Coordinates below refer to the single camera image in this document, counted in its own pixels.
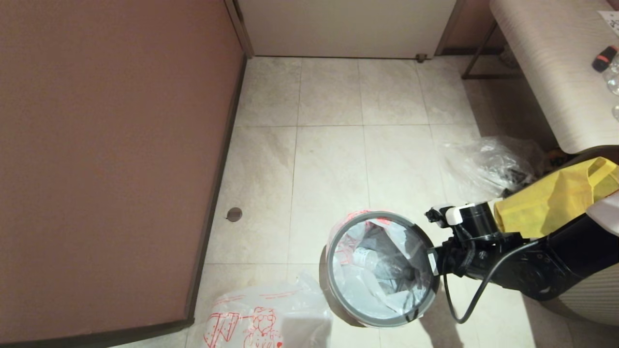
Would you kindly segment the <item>dark metal table leg frame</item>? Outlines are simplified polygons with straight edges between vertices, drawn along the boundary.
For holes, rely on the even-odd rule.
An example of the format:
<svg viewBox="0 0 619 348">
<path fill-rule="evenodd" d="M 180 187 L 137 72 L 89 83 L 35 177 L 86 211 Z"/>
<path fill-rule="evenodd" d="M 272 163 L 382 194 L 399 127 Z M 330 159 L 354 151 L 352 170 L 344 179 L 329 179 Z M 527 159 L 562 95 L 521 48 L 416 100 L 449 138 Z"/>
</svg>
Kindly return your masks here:
<svg viewBox="0 0 619 348">
<path fill-rule="evenodd" d="M 491 37 L 493 36 L 493 33 L 495 33 L 495 31 L 498 28 L 498 23 L 496 20 L 493 20 L 491 26 L 489 26 L 488 31 L 486 32 L 486 34 L 484 35 L 484 38 L 481 41 L 481 44 L 479 44 L 479 46 L 477 47 L 473 57 L 471 58 L 470 62 L 467 64 L 467 67 L 465 68 L 464 72 L 461 75 L 461 79 L 463 81 L 470 81 L 470 80 L 502 80 L 502 79 L 519 79 L 519 78 L 523 78 L 524 74 L 522 72 L 513 72 L 513 73 L 472 73 L 475 64 L 477 63 L 479 57 L 481 56 L 481 53 L 484 51 L 484 49 L 486 48 L 486 45 L 488 44 L 489 40 L 491 39 Z"/>
</svg>

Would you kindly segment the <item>clear plastic bottle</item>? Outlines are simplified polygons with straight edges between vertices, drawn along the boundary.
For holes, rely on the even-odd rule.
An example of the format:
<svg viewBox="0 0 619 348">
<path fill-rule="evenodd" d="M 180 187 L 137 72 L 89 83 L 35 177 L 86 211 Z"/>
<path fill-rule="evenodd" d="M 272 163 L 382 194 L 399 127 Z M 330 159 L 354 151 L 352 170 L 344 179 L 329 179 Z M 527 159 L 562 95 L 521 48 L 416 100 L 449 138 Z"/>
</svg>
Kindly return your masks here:
<svg viewBox="0 0 619 348">
<path fill-rule="evenodd" d="M 378 279 L 414 280 L 416 270 L 398 250 L 380 252 L 367 247 L 357 247 L 352 254 L 353 264 L 373 273 Z"/>
<path fill-rule="evenodd" d="M 614 95 L 619 96 L 619 52 L 613 57 L 608 68 L 602 73 L 606 87 Z"/>
</svg>

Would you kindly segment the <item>clear crumpled plastic bag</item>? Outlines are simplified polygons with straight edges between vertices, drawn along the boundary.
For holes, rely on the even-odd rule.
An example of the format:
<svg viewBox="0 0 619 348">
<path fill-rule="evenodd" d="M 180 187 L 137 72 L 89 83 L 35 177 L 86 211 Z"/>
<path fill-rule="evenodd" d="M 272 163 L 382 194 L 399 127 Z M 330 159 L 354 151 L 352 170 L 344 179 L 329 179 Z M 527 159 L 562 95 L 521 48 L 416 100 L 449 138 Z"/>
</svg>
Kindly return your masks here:
<svg viewBox="0 0 619 348">
<path fill-rule="evenodd" d="M 489 136 L 438 146 L 446 180 L 467 203 L 509 197 L 544 176 L 550 162 L 532 140 Z"/>
</svg>

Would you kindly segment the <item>white printed paper sheet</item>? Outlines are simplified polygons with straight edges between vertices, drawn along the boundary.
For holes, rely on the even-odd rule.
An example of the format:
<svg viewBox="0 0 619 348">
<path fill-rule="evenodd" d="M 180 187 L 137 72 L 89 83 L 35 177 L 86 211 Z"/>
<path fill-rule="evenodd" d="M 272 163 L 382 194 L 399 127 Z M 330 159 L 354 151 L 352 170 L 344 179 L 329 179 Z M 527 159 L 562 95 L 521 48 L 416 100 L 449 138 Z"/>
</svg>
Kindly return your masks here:
<svg viewBox="0 0 619 348">
<path fill-rule="evenodd" d="M 598 11 L 611 31 L 619 37 L 619 11 Z"/>
</svg>

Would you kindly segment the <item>white plastic bag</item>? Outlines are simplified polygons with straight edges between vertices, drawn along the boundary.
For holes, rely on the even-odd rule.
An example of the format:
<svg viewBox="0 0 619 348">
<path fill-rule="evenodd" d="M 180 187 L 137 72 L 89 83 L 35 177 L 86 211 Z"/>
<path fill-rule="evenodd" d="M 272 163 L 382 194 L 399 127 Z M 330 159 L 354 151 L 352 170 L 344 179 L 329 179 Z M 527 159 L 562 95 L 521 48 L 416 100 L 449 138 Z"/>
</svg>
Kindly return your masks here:
<svg viewBox="0 0 619 348">
<path fill-rule="evenodd" d="M 353 264 L 352 254 L 362 241 L 366 224 L 385 228 L 416 269 L 413 281 L 380 280 Z M 429 237 L 416 223 L 389 211 L 358 211 L 336 225 L 325 245 L 326 280 L 332 297 L 359 324 L 391 328 L 420 319 L 432 306 L 440 280 L 432 278 Z"/>
</svg>

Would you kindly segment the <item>white door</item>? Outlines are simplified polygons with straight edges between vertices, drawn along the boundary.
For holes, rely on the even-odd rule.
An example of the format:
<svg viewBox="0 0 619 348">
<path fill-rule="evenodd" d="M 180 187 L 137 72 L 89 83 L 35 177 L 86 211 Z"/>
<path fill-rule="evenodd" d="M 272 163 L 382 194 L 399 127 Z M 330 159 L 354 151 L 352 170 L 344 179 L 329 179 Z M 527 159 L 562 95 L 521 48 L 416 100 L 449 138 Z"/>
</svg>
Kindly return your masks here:
<svg viewBox="0 0 619 348">
<path fill-rule="evenodd" d="M 457 0 L 236 0 L 259 57 L 432 58 Z"/>
</svg>

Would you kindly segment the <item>new white red-printed bag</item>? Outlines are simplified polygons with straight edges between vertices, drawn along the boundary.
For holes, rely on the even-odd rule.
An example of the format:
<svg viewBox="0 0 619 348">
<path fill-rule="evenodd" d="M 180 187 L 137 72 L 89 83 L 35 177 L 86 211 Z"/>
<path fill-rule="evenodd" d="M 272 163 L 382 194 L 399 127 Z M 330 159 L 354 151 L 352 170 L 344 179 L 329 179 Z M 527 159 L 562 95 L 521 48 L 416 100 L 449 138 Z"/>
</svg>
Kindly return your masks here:
<svg viewBox="0 0 619 348">
<path fill-rule="evenodd" d="M 293 283 L 219 296 L 190 328 L 186 348 L 331 348 L 333 321 L 322 288 L 301 273 Z"/>
</svg>

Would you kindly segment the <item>black orange marker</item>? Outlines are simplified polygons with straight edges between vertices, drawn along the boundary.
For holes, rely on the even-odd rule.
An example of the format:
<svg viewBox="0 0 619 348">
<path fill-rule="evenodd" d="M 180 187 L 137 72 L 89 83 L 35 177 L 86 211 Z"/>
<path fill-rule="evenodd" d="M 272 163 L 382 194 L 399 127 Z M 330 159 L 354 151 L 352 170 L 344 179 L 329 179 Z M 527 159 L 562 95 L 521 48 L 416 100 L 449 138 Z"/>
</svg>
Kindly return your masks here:
<svg viewBox="0 0 619 348">
<path fill-rule="evenodd" d="M 619 53 L 619 47 L 614 45 L 606 47 L 597 55 L 597 57 L 595 57 L 591 64 L 592 68 L 598 73 L 603 73 L 612 64 L 612 61 L 616 57 L 617 53 Z"/>
</svg>

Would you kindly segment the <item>beige ribbed round ottoman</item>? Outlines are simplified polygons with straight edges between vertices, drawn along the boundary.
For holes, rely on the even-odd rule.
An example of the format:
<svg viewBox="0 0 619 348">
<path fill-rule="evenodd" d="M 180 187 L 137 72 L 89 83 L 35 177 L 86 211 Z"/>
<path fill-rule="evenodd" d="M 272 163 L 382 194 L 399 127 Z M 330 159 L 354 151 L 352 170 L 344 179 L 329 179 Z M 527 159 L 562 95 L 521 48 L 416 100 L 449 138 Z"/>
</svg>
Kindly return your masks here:
<svg viewBox="0 0 619 348">
<path fill-rule="evenodd" d="M 567 319 L 619 327 L 619 263 L 587 277 L 559 297 L 540 304 Z"/>
</svg>

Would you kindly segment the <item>yellow fabric bag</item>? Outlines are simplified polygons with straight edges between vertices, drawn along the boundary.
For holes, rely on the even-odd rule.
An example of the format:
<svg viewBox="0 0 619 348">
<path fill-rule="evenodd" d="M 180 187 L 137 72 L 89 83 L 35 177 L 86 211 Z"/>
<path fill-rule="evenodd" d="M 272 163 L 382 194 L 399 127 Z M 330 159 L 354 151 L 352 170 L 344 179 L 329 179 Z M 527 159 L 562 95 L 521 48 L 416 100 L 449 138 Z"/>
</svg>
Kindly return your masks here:
<svg viewBox="0 0 619 348">
<path fill-rule="evenodd" d="M 541 238 L 619 191 L 619 165 L 605 157 L 559 169 L 494 205 L 504 233 Z"/>
</svg>

